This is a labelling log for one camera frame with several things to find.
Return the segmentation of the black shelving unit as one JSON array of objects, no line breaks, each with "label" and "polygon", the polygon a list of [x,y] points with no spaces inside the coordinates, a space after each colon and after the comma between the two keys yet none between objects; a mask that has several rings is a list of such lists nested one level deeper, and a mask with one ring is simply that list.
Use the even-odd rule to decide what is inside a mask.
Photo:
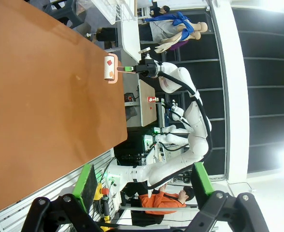
[{"label": "black shelving unit", "polygon": [[233,8],[249,101],[248,172],[279,169],[284,153],[284,14]]}]

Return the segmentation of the person in orange jacket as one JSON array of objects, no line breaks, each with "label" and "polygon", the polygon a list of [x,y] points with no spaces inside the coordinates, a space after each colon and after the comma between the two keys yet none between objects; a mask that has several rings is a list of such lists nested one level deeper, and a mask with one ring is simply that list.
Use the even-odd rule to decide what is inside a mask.
[{"label": "person in orange jacket", "polygon": [[195,193],[192,187],[185,186],[179,193],[167,193],[167,185],[161,186],[158,190],[153,190],[150,197],[148,192],[139,194],[138,199],[141,202],[143,208],[185,208],[186,202],[192,200],[195,197]]}]

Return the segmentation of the beige mannequin blue cloth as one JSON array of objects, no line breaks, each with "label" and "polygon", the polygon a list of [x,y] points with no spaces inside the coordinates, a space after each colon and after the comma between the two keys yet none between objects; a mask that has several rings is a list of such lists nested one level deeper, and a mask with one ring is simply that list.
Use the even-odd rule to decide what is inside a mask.
[{"label": "beige mannequin blue cloth", "polygon": [[139,37],[141,41],[158,44],[155,52],[163,53],[177,42],[193,39],[194,32],[202,34],[207,30],[207,23],[192,23],[188,17],[177,12],[145,19],[144,23],[139,25]]}]

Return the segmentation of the white plastic dish rack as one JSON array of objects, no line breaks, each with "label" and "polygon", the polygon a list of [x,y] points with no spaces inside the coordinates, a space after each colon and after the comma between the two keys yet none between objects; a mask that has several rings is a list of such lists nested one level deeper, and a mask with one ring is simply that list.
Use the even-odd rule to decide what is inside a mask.
[{"label": "white plastic dish rack", "polygon": [[136,0],[90,0],[111,25],[116,22],[136,21]]}]

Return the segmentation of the pink lint roller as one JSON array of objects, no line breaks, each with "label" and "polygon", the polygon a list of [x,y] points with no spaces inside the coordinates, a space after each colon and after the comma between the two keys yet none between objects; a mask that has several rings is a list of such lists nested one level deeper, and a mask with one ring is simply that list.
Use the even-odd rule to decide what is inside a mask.
[{"label": "pink lint roller", "polygon": [[117,83],[118,74],[125,73],[123,72],[123,67],[118,65],[118,62],[118,56],[113,53],[108,53],[104,58],[104,80],[108,81],[109,84]]}]

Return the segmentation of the small wooden table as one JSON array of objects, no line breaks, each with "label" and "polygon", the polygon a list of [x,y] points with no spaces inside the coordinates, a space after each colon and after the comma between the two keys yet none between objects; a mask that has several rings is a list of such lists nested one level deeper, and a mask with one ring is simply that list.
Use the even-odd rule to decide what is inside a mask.
[{"label": "small wooden table", "polygon": [[148,97],[155,97],[155,89],[143,80],[138,81],[141,110],[141,126],[145,127],[157,120],[156,103],[149,102]]}]

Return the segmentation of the beige mannequin purple cloth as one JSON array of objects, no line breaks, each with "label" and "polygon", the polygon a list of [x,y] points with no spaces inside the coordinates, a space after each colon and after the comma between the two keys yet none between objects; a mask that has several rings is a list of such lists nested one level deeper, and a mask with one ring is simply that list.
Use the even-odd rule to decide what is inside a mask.
[{"label": "beige mannequin purple cloth", "polygon": [[[192,37],[193,37],[194,40],[199,40],[199,39],[201,38],[201,33],[200,33],[200,32],[194,32]],[[189,42],[189,39],[186,40],[186,41],[177,42],[176,44],[172,45],[172,46],[169,48],[169,50],[170,50],[170,51],[174,51],[174,50],[176,50],[177,48],[179,48],[179,47],[185,45],[185,44],[188,43],[188,42]]]}]

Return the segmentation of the black yellow handheld controller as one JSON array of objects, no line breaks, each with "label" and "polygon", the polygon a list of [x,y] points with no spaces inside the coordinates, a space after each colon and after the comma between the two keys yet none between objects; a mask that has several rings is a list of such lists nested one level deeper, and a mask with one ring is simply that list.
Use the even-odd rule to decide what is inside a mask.
[{"label": "black yellow handheld controller", "polygon": [[100,212],[101,212],[101,219],[100,222],[104,223],[111,223],[110,220],[110,209],[109,209],[109,197],[103,196],[100,200]]}]

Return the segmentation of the left gripper right finger with black green pad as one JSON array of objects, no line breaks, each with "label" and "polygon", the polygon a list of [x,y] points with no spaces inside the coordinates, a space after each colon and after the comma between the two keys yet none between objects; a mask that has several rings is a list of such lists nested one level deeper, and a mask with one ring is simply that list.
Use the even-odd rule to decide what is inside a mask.
[{"label": "left gripper right finger with black green pad", "polygon": [[202,162],[193,164],[191,184],[199,212],[186,232],[210,232],[218,221],[227,222],[232,232],[270,232],[254,195],[214,190]]}]

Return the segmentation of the left gripper left finger with black green pad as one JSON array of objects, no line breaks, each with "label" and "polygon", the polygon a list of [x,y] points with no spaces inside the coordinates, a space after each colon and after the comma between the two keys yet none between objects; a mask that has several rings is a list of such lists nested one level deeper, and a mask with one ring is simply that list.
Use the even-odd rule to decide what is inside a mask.
[{"label": "left gripper left finger with black green pad", "polygon": [[76,232],[101,232],[89,215],[97,185],[94,166],[84,165],[72,193],[53,201],[43,196],[33,200],[21,232],[59,232],[67,224]]}]

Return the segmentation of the equipment rack green lights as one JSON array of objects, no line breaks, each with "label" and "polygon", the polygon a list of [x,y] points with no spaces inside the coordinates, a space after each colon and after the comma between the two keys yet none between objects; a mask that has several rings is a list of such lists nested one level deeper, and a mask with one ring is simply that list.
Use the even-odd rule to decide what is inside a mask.
[{"label": "equipment rack green lights", "polygon": [[160,132],[159,127],[153,127],[143,135],[144,153],[149,153],[156,144],[156,136]]}]

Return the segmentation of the black plastic chair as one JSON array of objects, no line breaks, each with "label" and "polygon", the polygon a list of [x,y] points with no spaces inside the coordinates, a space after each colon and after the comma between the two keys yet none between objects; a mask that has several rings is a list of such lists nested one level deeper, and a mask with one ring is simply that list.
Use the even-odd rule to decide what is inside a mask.
[{"label": "black plastic chair", "polygon": [[56,0],[43,6],[43,11],[71,29],[85,22],[86,12],[76,12],[77,0]]}]

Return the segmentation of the black-haired person dark top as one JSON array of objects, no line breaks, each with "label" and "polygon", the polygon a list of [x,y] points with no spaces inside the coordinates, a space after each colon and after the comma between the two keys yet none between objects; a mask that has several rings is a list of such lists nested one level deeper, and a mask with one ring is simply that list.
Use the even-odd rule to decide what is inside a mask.
[{"label": "black-haired person dark top", "polygon": [[167,5],[162,6],[161,8],[156,7],[150,11],[151,17],[162,16],[170,11],[170,7]]}]

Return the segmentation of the white counter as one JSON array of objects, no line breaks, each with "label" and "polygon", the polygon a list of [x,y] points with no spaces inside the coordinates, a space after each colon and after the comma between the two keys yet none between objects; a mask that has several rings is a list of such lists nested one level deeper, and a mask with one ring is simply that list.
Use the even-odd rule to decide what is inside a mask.
[{"label": "white counter", "polygon": [[123,21],[120,23],[120,28],[123,50],[139,62],[141,60],[141,55],[139,54],[141,47],[138,22],[132,20]]}]

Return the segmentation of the yellow red emergency stop button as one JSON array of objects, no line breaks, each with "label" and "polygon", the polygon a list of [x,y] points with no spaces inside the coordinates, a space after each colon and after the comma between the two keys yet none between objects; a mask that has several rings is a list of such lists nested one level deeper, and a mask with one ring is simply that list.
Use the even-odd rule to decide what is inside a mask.
[{"label": "yellow red emergency stop button", "polygon": [[109,192],[109,188],[105,188],[102,183],[98,183],[93,200],[99,201],[104,196],[108,196]]}]

